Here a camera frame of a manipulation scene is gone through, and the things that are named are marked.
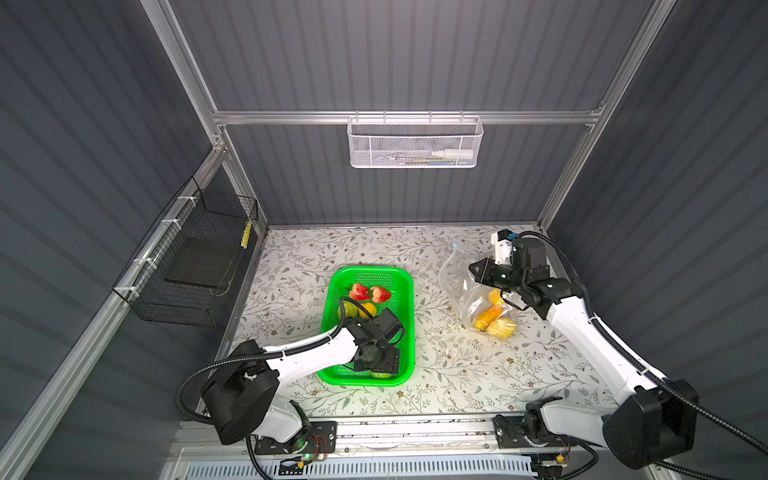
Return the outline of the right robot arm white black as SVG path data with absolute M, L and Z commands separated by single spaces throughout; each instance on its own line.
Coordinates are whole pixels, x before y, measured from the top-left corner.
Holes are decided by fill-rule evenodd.
M 697 423 L 696 390 L 683 380 L 667 382 L 662 372 L 637 358 L 593 312 L 574 272 L 552 276 L 545 237 L 500 230 L 491 241 L 493 257 L 468 267 L 474 281 L 517 294 L 577 348 L 616 403 L 610 408 L 580 407 L 561 396 L 530 402 L 522 422 L 526 439 L 534 446 L 556 436 L 597 445 L 634 470 L 690 451 Z

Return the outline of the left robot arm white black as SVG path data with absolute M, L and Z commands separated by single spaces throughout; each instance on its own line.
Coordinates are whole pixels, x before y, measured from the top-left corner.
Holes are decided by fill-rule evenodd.
M 279 398 L 291 384 L 327 368 L 394 375 L 399 372 L 397 343 L 406 328 L 389 309 L 362 318 L 342 315 L 339 324 L 306 340 L 260 347 L 238 345 L 209 369 L 200 395 L 223 445 L 263 437 L 288 453 L 302 450 L 311 422 L 297 402 Z

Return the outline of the yellow corn piece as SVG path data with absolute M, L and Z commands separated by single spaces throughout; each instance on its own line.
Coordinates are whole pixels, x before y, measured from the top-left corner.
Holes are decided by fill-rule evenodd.
M 510 338 L 515 330 L 517 324 L 509 318 L 499 317 L 491 321 L 485 329 L 485 332 L 494 338 L 505 340 Z

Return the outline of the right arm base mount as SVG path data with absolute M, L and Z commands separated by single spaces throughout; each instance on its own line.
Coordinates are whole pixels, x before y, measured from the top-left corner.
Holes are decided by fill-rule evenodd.
M 561 447 L 568 450 L 572 446 L 566 437 L 549 432 L 538 417 L 530 417 L 525 412 L 516 412 L 514 415 L 497 414 L 492 423 L 500 448 Z

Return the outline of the orange carrot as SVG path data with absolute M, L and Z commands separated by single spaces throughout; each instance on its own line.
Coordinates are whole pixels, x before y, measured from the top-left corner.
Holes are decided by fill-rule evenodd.
M 490 324 L 495 321 L 504 313 L 504 308 L 499 305 L 492 305 L 486 310 L 479 313 L 474 319 L 474 327 L 476 330 L 485 331 Z

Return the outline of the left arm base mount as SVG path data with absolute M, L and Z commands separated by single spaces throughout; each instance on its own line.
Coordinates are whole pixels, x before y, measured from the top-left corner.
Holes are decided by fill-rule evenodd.
M 258 436 L 255 440 L 257 455 L 310 455 L 326 456 L 335 452 L 338 436 L 336 421 L 310 420 L 286 443 L 270 437 Z

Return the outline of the clear zip top bag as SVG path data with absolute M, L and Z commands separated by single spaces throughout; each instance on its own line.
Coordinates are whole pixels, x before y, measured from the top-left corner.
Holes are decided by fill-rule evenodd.
M 492 289 L 498 288 L 488 287 L 474 280 L 469 271 L 469 265 L 473 262 L 474 259 L 467 252 L 459 247 L 457 249 L 453 248 L 450 256 L 438 272 L 439 285 L 451 300 L 453 309 L 463 326 L 479 335 L 495 340 L 510 340 L 517 329 L 510 338 L 501 340 L 489 336 L 485 331 L 476 330 L 474 327 L 476 316 L 494 305 L 488 299 L 489 292 Z M 504 308 L 504 313 L 500 317 L 511 319 L 518 327 L 518 311 L 506 303 L 505 300 L 502 307 Z

